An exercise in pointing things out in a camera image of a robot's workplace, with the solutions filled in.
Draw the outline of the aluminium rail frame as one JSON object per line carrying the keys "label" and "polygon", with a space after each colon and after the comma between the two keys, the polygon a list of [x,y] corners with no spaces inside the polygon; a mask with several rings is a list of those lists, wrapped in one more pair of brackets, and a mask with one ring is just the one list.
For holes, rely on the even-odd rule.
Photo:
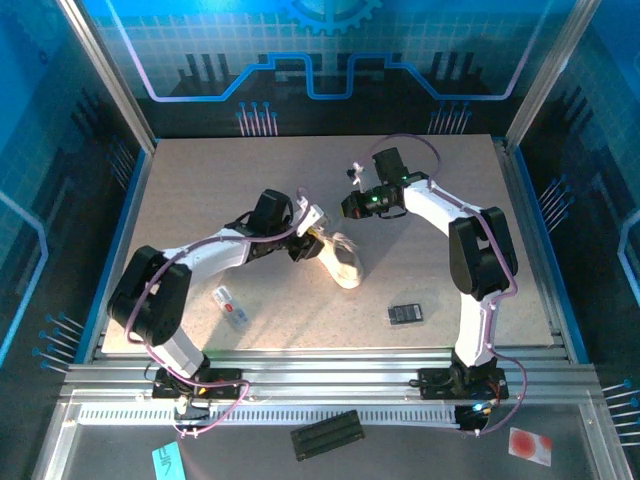
{"label": "aluminium rail frame", "polygon": [[[349,193],[350,163],[374,136],[164,139],[158,143],[126,260],[135,248],[181,246],[248,210],[262,190],[306,186],[332,218]],[[528,404],[579,403],[599,386],[593,366],[570,360],[517,205],[518,190],[488,135],[400,138],[412,170],[470,203],[499,206],[519,261],[518,294],[497,320],[510,393]],[[272,402],[415,402],[409,387],[425,367],[445,367],[458,334],[460,300],[448,271],[447,240],[424,220],[341,220],[365,266],[363,284],[339,288],[316,261],[278,252],[231,269],[189,295],[184,329],[221,367],[244,371],[253,396]],[[213,299],[224,285],[249,325],[235,330]],[[425,322],[392,327],[391,305],[419,303]]]}

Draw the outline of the cyan card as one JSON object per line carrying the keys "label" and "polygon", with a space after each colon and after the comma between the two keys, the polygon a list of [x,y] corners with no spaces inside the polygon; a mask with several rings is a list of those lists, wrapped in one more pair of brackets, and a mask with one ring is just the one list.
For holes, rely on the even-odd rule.
{"label": "cyan card", "polygon": [[152,463],[156,480],[186,480],[177,442],[172,442],[153,450]]}

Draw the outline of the blue table edge trim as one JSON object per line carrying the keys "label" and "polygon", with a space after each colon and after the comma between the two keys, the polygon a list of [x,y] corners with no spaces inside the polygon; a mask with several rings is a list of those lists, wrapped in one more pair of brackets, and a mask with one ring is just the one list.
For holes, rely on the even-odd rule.
{"label": "blue table edge trim", "polygon": [[512,157],[516,173],[524,189],[525,204],[532,216],[533,233],[531,236],[537,242],[540,250],[540,260],[537,262],[536,269],[543,277],[543,283],[547,290],[546,299],[552,310],[551,317],[558,324],[570,360],[574,363],[588,364],[590,359],[580,326],[562,278],[550,234],[543,220],[538,197],[519,147],[515,148]]}
{"label": "blue table edge trim", "polygon": [[123,272],[127,252],[149,178],[153,155],[141,152],[134,168],[100,280],[74,357],[74,364],[91,362],[100,335],[108,324],[108,300]]}

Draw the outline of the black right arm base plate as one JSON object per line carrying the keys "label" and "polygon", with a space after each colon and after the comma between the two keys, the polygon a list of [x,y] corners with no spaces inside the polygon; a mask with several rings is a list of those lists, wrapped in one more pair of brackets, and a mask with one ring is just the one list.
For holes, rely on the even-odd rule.
{"label": "black right arm base plate", "polygon": [[468,375],[458,366],[445,369],[424,368],[410,385],[417,388],[422,400],[506,400],[509,387],[502,369]]}

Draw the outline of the white canvas shoe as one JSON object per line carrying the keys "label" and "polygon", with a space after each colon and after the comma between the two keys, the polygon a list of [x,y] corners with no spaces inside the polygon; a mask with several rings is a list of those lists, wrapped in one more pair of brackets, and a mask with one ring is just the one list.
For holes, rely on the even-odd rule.
{"label": "white canvas shoe", "polygon": [[334,241],[334,234],[324,235],[322,250],[317,258],[324,266],[332,279],[343,289],[358,287],[364,276],[364,268],[358,256],[354,252],[340,248]]}

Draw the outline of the black ribbed block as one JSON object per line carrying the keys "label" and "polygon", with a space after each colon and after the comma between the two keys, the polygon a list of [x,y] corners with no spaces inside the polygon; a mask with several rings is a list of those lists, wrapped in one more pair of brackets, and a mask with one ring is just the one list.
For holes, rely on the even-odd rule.
{"label": "black ribbed block", "polygon": [[365,438],[356,410],[350,410],[290,433],[295,458],[302,462]]}

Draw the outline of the white connector block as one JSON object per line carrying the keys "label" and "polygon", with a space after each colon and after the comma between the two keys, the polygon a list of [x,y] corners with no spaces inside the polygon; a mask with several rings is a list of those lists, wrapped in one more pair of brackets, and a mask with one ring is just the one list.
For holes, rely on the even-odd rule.
{"label": "white connector block", "polygon": [[174,403],[174,420],[176,422],[204,421],[210,417],[210,410],[206,407],[194,406],[191,398],[181,396]]}

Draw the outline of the black electronics box with light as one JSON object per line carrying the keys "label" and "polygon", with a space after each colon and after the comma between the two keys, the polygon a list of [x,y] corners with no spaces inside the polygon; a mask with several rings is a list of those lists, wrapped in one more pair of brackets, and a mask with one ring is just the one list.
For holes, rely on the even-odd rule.
{"label": "black electronics box with light", "polygon": [[493,406],[490,403],[456,406],[455,422],[460,431],[474,435],[476,430],[482,431],[489,425],[492,411]]}

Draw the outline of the white card with red circle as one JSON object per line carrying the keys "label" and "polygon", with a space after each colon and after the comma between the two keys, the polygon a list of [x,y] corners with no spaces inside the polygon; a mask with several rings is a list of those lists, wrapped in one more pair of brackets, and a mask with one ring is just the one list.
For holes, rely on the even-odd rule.
{"label": "white card with red circle", "polygon": [[509,431],[508,454],[550,467],[552,464],[552,440],[515,427]]}

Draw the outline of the clear packet with red label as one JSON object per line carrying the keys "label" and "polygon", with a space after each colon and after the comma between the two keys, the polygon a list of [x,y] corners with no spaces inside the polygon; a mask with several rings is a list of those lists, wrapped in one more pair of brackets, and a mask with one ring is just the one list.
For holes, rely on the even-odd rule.
{"label": "clear packet with red label", "polygon": [[249,318],[227,287],[224,285],[217,287],[212,296],[229,324],[235,330],[244,331],[249,325]]}

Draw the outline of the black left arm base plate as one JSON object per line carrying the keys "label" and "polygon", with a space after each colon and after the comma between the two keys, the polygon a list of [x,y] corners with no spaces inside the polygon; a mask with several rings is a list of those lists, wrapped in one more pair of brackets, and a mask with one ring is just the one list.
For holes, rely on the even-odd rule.
{"label": "black left arm base plate", "polygon": [[153,399],[224,399],[235,400],[240,394],[238,381],[242,379],[241,369],[205,368],[193,378],[197,383],[214,383],[216,387],[194,386],[178,380],[166,369],[156,372],[153,380]]}

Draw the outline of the aluminium frame post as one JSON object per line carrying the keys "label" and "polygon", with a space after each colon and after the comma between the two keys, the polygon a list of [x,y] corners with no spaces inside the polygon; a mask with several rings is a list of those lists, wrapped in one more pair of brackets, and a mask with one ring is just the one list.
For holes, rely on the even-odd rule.
{"label": "aluminium frame post", "polygon": [[154,134],[120,69],[80,0],[55,0],[88,55],[120,114],[146,154],[156,152]]}
{"label": "aluminium frame post", "polygon": [[571,55],[601,2],[602,0],[576,0],[507,130],[505,136],[507,152],[514,152],[526,136],[555,83],[566,69]]}

